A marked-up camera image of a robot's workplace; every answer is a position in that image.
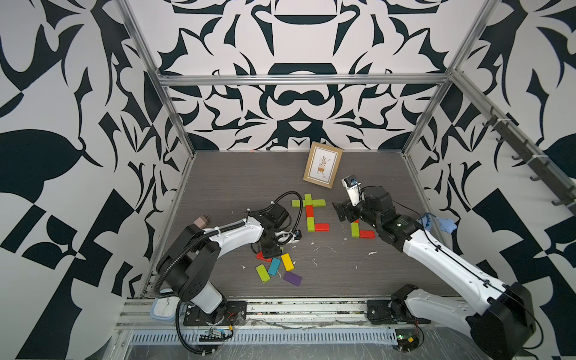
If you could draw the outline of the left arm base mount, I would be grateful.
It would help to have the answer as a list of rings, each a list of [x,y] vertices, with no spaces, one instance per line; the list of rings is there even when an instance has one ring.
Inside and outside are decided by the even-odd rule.
[[[188,304],[184,313],[184,326],[238,326],[245,324],[248,303],[224,301],[212,313]]]

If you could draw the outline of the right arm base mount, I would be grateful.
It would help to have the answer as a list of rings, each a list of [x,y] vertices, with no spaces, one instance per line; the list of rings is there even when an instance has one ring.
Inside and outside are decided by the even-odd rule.
[[[414,317],[398,300],[367,300],[367,320],[373,325],[431,324],[429,319]]]

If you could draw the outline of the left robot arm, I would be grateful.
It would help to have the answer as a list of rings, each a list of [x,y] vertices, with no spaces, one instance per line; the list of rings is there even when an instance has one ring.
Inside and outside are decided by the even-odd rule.
[[[175,296],[207,315],[219,317],[226,299],[209,280],[216,262],[252,244],[259,245],[266,259],[282,255],[282,246],[302,238],[298,223],[292,229],[284,225],[289,218],[282,205],[272,202],[261,210],[249,209],[241,220],[224,226],[187,226],[158,261],[152,293],[157,298]]]

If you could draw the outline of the lime block top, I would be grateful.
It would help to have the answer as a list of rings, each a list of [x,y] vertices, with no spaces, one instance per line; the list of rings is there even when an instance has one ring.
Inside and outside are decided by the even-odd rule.
[[[300,207],[300,205],[302,205],[303,207],[306,207],[306,205],[307,205],[306,202],[301,204],[301,202],[299,200],[293,200],[291,203],[292,203],[293,208],[298,208],[298,207]]]

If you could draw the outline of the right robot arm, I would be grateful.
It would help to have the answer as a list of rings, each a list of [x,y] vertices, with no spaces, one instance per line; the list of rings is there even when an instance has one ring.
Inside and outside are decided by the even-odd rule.
[[[458,256],[417,220],[398,214],[381,186],[343,181],[348,199],[334,203],[340,221],[363,221],[381,240],[420,262],[461,297],[459,301],[406,285],[391,298],[412,317],[426,319],[470,337],[491,359],[513,359],[536,333],[533,298],[523,285],[507,284]]]

